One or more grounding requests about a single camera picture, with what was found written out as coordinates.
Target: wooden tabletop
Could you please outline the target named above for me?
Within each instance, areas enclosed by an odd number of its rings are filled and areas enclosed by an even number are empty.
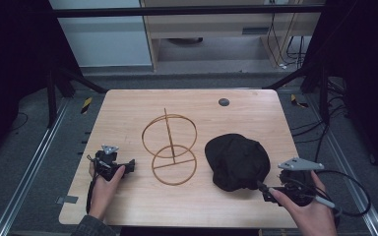
[[[228,106],[221,106],[226,98]],[[156,118],[175,114],[187,119],[168,118],[147,126]],[[279,186],[278,163],[297,156],[277,93],[269,89],[152,89],[110,90],[94,124],[87,147],[78,166],[69,196],[79,197],[75,204],[65,203],[60,222],[78,224],[86,214],[86,200],[92,180],[87,155],[92,157],[101,145],[119,147],[117,162],[136,160],[135,172],[121,180],[106,216],[111,225],[172,227],[294,228],[283,207],[265,203],[256,190],[226,192],[213,183],[213,171],[205,157],[206,143],[220,135],[237,133],[260,142],[271,160],[265,179],[268,186]],[[171,186],[154,175],[154,154],[170,145],[176,155],[191,147],[196,156],[196,171],[187,182]],[[159,155],[170,155],[165,148]],[[193,158],[190,152],[175,160]],[[172,158],[161,159],[172,161]],[[169,182],[185,180],[195,161],[158,170]]]

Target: black cap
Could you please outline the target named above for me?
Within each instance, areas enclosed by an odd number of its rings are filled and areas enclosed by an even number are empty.
[[[260,143],[238,134],[210,140],[205,156],[214,171],[214,183],[228,192],[257,190],[257,181],[263,182],[270,171],[269,156]]]

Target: wire ring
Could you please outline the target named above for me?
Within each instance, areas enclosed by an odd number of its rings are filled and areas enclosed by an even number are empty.
[[[169,127],[169,123],[168,123],[168,119],[184,119],[184,120],[187,120],[189,121],[194,130],[195,130],[195,139],[192,143],[192,145],[190,147],[186,147],[186,146],[182,146],[182,145],[175,145],[173,143],[173,140],[172,140],[172,137],[171,137],[171,131],[170,131],[170,127]],[[167,133],[168,133],[168,138],[169,138],[169,141],[170,141],[170,145],[169,146],[166,146],[166,147],[162,147],[157,153],[153,153],[152,151],[149,150],[149,148],[147,147],[146,145],[146,142],[145,142],[145,134],[146,134],[146,131],[156,122],[158,121],[161,121],[161,120],[165,120],[165,123],[166,123],[166,127],[167,127]],[[177,115],[177,114],[167,114],[165,108],[164,108],[164,115],[162,116],[159,116],[158,118],[154,119],[152,122],[149,123],[149,125],[146,126],[146,128],[144,129],[143,131],[143,134],[141,136],[141,139],[143,141],[143,146],[144,148],[146,149],[146,151],[148,151],[150,154],[152,154],[154,157],[153,157],[153,161],[152,161],[152,170],[153,170],[153,174],[155,175],[155,177],[163,184],[166,184],[166,185],[172,185],[172,186],[176,186],[176,185],[181,185],[183,183],[186,183],[189,179],[191,179],[193,177],[193,175],[195,174],[196,172],[196,168],[197,168],[197,165],[198,165],[198,162],[196,160],[196,156],[194,154],[194,152],[191,150],[192,147],[195,145],[196,141],[197,141],[197,138],[198,138],[198,131],[196,129],[196,125],[193,121],[191,121],[189,118],[185,117],[185,116],[182,116],[182,115]],[[179,148],[184,148],[186,150],[184,150],[183,152],[179,153],[179,154],[176,154],[175,153],[175,147],[179,147]],[[171,148],[171,152],[172,152],[172,155],[169,156],[169,155],[160,155],[160,153],[162,151],[164,151],[165,149],[167,148]],[[183,160],[183,161],[178,161],[176,162],[176,157],[178,156],[181,156],[187,152],[190,152],[193,156],[193,159],[188,159],[188,160]],[[156,162],[156,158],[172,158],[173,159],[173,162],[172,163],[169,163],[169,164],[165,164],[165,165],[160,165],[160,166],[155,166],[155,162]],[[182,181],[179,181],[179,182],[169,182],[169,181],[165,181],[163,179],[161,179],[158,174],[156,173],[156,169],[159,169],[159,168],[164,168],[164,167],[168,167],[168,166],[172,166],[172,165],[178,165],[178,164],[182,164],[182,163],[187,163],[189,161],[194,161],[195,162],[195,166],[193,168],[193,171],[192,173],[184,180]]]
[[[191,121],[189,118],[185,117],[185,116],[182,116],[182,115],[177,115],[177,114],[167,114],[167,115],[163,115],[163,116],[159,116],[158,118],[154,119],[152,122],[149,123],[149,125],[146,126],[146,128],[144,129],[143,131],[143,134],[141,136],[141,139],[143,140],[143,146],[144,148],[151,154],[151,155],[156,155],[154,152],[150,151],[149,148],[147,147],[146,145],[146,142],[144,140],[144,135],[146,134],[146,131],[149,129],[149,127],[151,127],[154,123],[158,122],[158,121],[161,121],[161,120],[165,120],[167,118],[175,118],[175,119],[185,119],[187,121],[189,121],[193,128],[195,129],[195,139],[192,143],[192,145],[187,148],[185,151],[183,151],[182,153],[179,153],[177,154],[175,157],[178,157],[178,156],[181,156],[183,154],[185,154],[186,152],[189,151],[189,149],[192,149],[192,147],[195,145],[196,143],[196,140],[198,139],[198,130],[196,129],[196,125],[195,123],[193,123],[193,121]],[[173,158],[173,155],[171,156],[165,156],[165,155],[159,155],[158,157],[160,158]]]
[[[193,156],[193,159],[189,159],[189,160],[184,160],[184,161],[180,161],[180,162],[176,162],[176,163],[171,163],[171,164],[166,164],[166,165],[161,165],[161,166],[155,166],[155,161],[156,161],[156,158],[159,157],[158,154],[161,153],[163,150],[165,150],[166,148],[171,148],[171,146],[166,146],[166,147],[163,147],[162,149],[160,149],[156,154],[155,154],[155,157],[153,158],[153,161],[152,161],[152,170],[153,170],[153,173],[155,174],[156,178],[163,184],[166,184],[166,185],[181,185],[181,184],[184,184],[186,183],[188,180],[190,180],[193,175],[195,174],[196,172],[196,168],[198,166],[198,161],[196,160],[196,156],[195,154],[193,153],[193,151],[185,146],[181,146],[181,145],[174,145],[175,147],[180,147],[180,148],[186,148],[187,150],[185,151],[186,152],[190,152]],[[167,182],[167,181],[164,181],[162,180],[158,174],[156,173],[156,169],[159,169],[159,168],[164,168],[164,167],[167,167],[167,166],[171,166],[171,165],[177,165],[177,164],[182,164],[182,163],[186,163],[186,162],[189,162],[189,161],[195,161],[195,166],[193,168],[193,171],[192,173],[190,174],[189,177],[187,177],[186,179],[180,181],[180,182]]]

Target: metal rail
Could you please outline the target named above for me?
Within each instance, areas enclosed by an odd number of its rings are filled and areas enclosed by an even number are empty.
[[[135,17],[168,15],[217,15],[217,14],[271,14],[271,13],[321,13],[338,9],[325,4],[306,5],[235,5],[235,6],[187,6],[187,7],[144,7],[63,9],[26,12],[29,15],[53,18],[89,17]]]
[[[51,142],[53,141],[57,133],[57,130],[60,127],[61,121],[63,120],[64,115],[66,114],[66,108],[69,103],[69,99],[63,98],[60,103],[61,104],[58,111],[59,116],[55,120],[54,125],[48,128],[45,132],[44,137],[42,138],[41,143],[35,151],[30,165],[23,176],[23,179],[18,185],[17,190],[15,191],[12,199],[9,201],[7,207],[5,208],[4,213],[0,217],[0,236],[5,236],[8,234],[15,217],[17,216],[18,211],[20,210],[21,205],[23,204],[24,199],[27,196],[27,193],[30,190],[32,182],[36,174],[38,173],[39,166],[44,160],[47,151],[51,145]]]
[[[319,115],[318,110],[316,109],[317,107],[317,101],[315,98],[311,95],[306,95],[307,99],[310,101],[310,106],[313,109],[313,112],[315,115],[321,120],[321,117]],[[327,141],[328,144],[333,151],[333,156],[338,164],[340,170],[344,173],[349,175],[350,177],[354,178],[355,180],[358,180],[354,171],[352,170],[351,166],[349,165],[347,158],[345,154],[342,151],[342,148],[340,147],[339,143],[337,142],[337,139],[335,135],[331,132],[331,130],[328,130],[327,132]],[[364,195],[364,192],[356,188],[355,184],[352,184],[350,181],[346,181],[346,184],[348,186],[348,189],[354,198],[354,202],[357,205],[359,210],[365,210],[367,206],[367,199],[366,196]],[[370,233],[372,235],[378,236],[378,213],[374,207],[374,205],[371,206],[370,211],[366,213],[363,216],[363,219],[367,225],[367,228],[369,229]]]

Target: human hand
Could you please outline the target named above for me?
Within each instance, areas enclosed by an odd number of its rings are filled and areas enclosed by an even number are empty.
[[[113,197],[115,196],[116,190],[119,186],[122,176],[124,175],[125,166],[122,165],[115,172],[115,175],[110,181],[106,181],[102,176],[97,176],[96,182],[94,183],[94,191],[92,193],[91,210],[89,215],[103,220],[106,210],[111,204]],[[89,173],[94,176],[95,167],[91,162]]]
[[[324,184],[314,171],[311,171],[311,176],[315,185],[325,191]],[[278,190],[271,188],[270,193],[290,213],[304,236],[337,235],[333,212],[327,206],[319,204],[315,200],[307,206],[298,206],[288,196]]]

